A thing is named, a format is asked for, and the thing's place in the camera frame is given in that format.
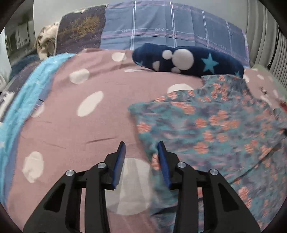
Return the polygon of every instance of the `blue gripper pad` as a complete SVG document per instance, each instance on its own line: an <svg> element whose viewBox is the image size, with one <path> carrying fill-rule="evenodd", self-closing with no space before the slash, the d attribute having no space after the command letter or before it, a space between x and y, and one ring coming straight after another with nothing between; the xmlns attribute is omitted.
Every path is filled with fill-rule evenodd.
<svg viewBox="0 0 287 233"><path fill-rule="evenodd" d="M171 187L170 168L166 160L167 151L162 141L158 143L158 157L160 161L160 168L162 171L163 179L168 188Z"/></svg>
<svg viewBox="0 0 287 233"><path fill-rule="evenodd" d="M126 145L124 142L121 142L117 150L117 161L113 169L114 172L113 172L112 186L114 187L114 189L117 187L117 185L120 182L121 172L122 172L123 164L125 160L125 153L126 153Z"/></svg>

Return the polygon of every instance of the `bedsheet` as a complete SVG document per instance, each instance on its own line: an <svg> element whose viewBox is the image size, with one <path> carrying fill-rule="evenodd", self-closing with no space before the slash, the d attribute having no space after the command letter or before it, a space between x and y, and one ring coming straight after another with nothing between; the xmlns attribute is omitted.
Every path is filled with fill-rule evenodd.
<svg viewBox="0 0 287 233"><path fill-rule="evenodd" d="M251 92L258 89L256 82L247 84L251 83ZM150 179L154 164L144 153L127 108L202 86L197 77L142 68L128 50L84 49L69 59L57 71L52 86L46 85L36 99L38 109L25 122L14 147L15 171L10 169L13 182L7 188L6 204L13 221L23 228L66 170L87 170L124 141L127 156L120 184L106 192L111 232L154 232L148 212L156 195L157 181Z"/></svg>
<svg viewBox="0 0 287 233"><path fill-rule="evenodd" d="M69 13L60 22L55 54L83 48L134 50L144 43L212 48L249 67L246 35L240 28L202 9L169 1L128 1Z"/></svg>

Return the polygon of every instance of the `orange flower pattern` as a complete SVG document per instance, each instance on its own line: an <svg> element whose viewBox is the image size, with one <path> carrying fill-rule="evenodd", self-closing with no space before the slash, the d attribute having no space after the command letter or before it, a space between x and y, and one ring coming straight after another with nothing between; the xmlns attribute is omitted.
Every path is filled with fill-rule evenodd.
<svg viewBox="0 0 287 233"><path fill-rule="evenodd" d="M161 174L157 143L163 140L168 151L197 170L218 169L264 227L287 194L287 139L280 143L286 117L255 99L244 80L219 77L204 76L203 88L169 93L157 99L160 104L135 104L130 111L136 116L154 176ZM160 202L167 196L156 194ZM176 197L169 196L174 205Z"/></svg>
<svg viewBox="0 0 287 233"><path fill-rule="evenodd" d="M223 75L220 75L219 78L218 78L218 80L219 80L219 81L225 81L225 78L224 78Z"/></svg>
<svg viewBox="0 0 287 233"><path fill-rule="evenodd" d="M210 125L211 126L217 126L220 125L219 121L220 121L220 117L213 115L209 118L210 121Z"/></svg>
<svg viewBox="0 0 287 233"><path fill-rule="evenodd" d="M253 153L254 150L250 144L246 144L246 145L244 145L244 147L245 147L245 150L247 153L249 153L249 154Z"/></svg>
<svg viewBox="0 0 287 233"><path fill-rule="evenodd" d="M164 102L165 100L166 100L166 97L162 96L162 97L156 98L154 101L155 102Z"/></svg>
<svg viewBox="0 0 287 233"><path fill-rule="evenodd" d="M188 91L188 94L189 94L190 96L192 96L192 97L195 97L195 94L194 94L193 91Z"/></svg>
<svg viewBox="0 0 287 233"><path fill-rule="evenodd" d="M206 130L202 135L203 135L205 141L214 142L214 136L210 130Z"/></svg>
<svg viewBox="0 0 287 233"><path fill-rule="evenodd" d="M151 126L144 123L144 122L140 122L138 125L137 125L137 130L139 133L146 133L146 132L149 132L151 130Z"/></svg>
<svg viewBox="0 0 287 233"><path fill-rule="evenodd" d="M197 128L205 128L206 127L206 120L202 118L197 118L195 120L195 124Z"/></svg>
<svg viewBox="0 0 287 233"><path fill-rule="evenodd" d="M220 141L220 142L227 142L229 140L228 136L224 133L219 133L217 135L217 139Z"/></svg>
<svg viewBox="0 0 287 233"><path fill-rule="evenodd" d="M174 107L181 108L185 114L194 114L195 108L189 104L185 104L183 102L172 102Z"/></svg>
<svg viewBox="0 0 287 233"><path fill-rule="evenodd" d="M209 151L207 145L204 142L198 142L197 145L193 148L198 152L198 154L206 154Z"/></svg>
<svg viewBox="0 0 287 233"><path fill-rule="evenodd" d="M217 92L211 92L210 94L211 94L211 97L214 99L216 99L218 97Z"/></svg>
<svg viewBox="0 0 287 233"><path fill-rule="evenodd" d="M171 92L167 95L169 98L172 100L175 100L177 98L177 93L176 92Z"/></svg>
<svg viewBox="0 0 287 233"><path fill-rule="evenodd" d="M157 154L152 155L152 168L156 171L160 170L160 163Z"/></svg>
<svg viewBox="0 0 287 233"><path fill-rule="evenodd" d="M230 129L230 122L229 121L223 121L221 122L221 127L223 130L229 130Z"/></svg>
<svg viewBox="0 0 287 233"><path fill-rule="evenodd" d="M219 116L219 118L221 120L224 120L224 119L228 118L227 112L224 111L224 110L219 110L217 115Z"/></svg>
<svg viewBox="0 0 287 233"><path fill-rule="evenodd" d="M241 187L238 190L238 195L241 198L241 200L243 201L247 201L248 200L248 193L249 193L249 189L245 186Z"/></svg>

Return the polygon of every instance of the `light blue star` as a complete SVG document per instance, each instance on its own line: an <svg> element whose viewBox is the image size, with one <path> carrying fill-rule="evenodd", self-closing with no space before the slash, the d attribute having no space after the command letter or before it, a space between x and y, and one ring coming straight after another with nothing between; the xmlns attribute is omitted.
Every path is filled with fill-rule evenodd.
<svg viewBox="0 0 287 233"><path fill-rule="evenodd" d="M135 63L136 63L137 65L143 66L143 63L144 63L144 62L141 61L141 63L139 63L139 62L136 62L136 61L135 61Z"/></svg>
<svg viewBox="0 0 287 233"><path fill-rule="evenodd" d="M211 56L211 53L209 53L208 55L208 58L201 58L201 60L205 63L205 67L204 67L204 70L203 72L207 71L207 70L210 70L211 73L214 74L214 66L218 65L219 63L217 61L214 61L212 59L212 56Z"/></svg>

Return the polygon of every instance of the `white paw print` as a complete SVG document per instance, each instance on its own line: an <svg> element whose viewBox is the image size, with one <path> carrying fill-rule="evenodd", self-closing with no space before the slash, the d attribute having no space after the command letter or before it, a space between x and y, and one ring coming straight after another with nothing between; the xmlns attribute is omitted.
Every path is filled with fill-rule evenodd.
<svg viewBox="0 0 287 233"><path fill-rule="evenodd" d="M180 74L181 70L188 70L193 66L194 57L193 54L184 48L176 50L174 53L170 50L164 50L162 57L165 60L171 59L175 67L171 68L171 72Z"/></svg>

